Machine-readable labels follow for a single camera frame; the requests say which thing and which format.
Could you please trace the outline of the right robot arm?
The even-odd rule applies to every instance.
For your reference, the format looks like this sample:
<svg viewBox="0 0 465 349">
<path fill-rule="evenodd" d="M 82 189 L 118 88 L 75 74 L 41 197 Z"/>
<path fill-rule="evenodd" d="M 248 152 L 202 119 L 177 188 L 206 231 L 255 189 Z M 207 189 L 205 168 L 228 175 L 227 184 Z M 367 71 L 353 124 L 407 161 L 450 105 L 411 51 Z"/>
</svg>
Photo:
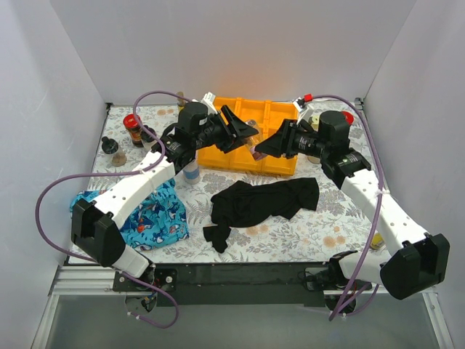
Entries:
<svg viewBox="0 0 465 349">
<path fill-rule="evenodd" d="M 314 130 L 306 121 L 286 119 L 277 132 L 256 146 L 269 156 L 291 158 L 299 153 L 320 160 L 327 178 L 350 197 L 380 233 L 390 255 L 353 251 L 334 255 L 329 262 L 330 283 L 347 288 L 355 279 L 382 285 L 398 300 L 443 282 L 450 243 L 416 223 L 380 189 L 380 180 L 366 158 L 349 145 L 350 125 L 339 111 L 326 111 Z"/>
</svg>

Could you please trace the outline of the yellow-lid spice shaker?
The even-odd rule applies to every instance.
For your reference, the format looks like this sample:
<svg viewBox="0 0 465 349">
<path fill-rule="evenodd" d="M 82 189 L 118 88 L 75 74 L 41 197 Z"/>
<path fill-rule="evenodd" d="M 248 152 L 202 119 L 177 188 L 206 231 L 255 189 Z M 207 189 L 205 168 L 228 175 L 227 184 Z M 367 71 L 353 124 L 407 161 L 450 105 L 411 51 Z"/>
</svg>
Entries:
<svg viewBox="0 0 465 349">
<path fill-rule="evenodd" d="M 309 124 L 312 127 L 312 129 L 317 132 L 319 130 L 320 116 L 319 115 L 312 116 L 309 119 Z"/>
</svg>

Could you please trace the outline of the pink-lid spice shaker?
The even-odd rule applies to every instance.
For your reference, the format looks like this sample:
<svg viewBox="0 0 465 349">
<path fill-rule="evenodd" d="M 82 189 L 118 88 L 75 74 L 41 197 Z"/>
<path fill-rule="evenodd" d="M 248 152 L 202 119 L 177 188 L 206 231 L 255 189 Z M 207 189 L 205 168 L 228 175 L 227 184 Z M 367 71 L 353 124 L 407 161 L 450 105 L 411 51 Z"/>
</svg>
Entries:
<svg viewBox="0 0 465 349">
<path fill-rule="evenodd" d="M 248 149 L 248 151 L 252 155 L 252 158 L 255 161 L 261 161 L 262 159 L 267 157 L 267 154 L 256 150 L 256 146 L 264 140 L 263 134 L 262 134 L 262 128 L 260 128 L 257 122 L 252 119 L 247 120 L 246 124 L 249 125 L 250 127 L 255 128 L 258 131 L 258 133 L 246 139 L 245 147 Z"/>
</svg>

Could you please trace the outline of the blue-label spice jar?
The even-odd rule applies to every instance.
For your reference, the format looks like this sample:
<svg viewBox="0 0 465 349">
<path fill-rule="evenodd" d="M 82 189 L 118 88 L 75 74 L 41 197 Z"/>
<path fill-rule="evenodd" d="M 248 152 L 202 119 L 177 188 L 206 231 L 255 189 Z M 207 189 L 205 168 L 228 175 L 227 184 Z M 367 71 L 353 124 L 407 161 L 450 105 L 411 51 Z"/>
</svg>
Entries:
<svg viewBox="0 0 465 349">
<path fill-rule="evenodd" d="M 186 183 L 194 185 L 200 181 L 200 168 L 197 160 L 190 162 L 183 170 L 183 177 Z"/>
</svg>

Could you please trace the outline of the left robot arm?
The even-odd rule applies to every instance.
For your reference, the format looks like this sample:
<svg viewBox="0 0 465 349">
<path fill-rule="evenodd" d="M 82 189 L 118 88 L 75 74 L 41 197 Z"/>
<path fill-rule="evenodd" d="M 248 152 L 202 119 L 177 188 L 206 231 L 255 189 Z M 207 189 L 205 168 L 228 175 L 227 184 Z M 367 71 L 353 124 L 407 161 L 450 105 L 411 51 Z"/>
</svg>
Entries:
<svg viewBox="0 0 465 349">
<path fill-rule="evenodd" d="M 157 187 L 192 163 L 197 150 L 214 145 L 229 153 L 258 133 L 226 105 L 217 111 L 202 102 L 186 103 L 132 176 L 90 202 L 80 199 L 73 205 L 72 242 L 102 267 L 128 274 L 136 289 L 148 290 L 155 281 L 151 261 L 124 242 L 119 230 L 126 219 Z"/>
</svg>

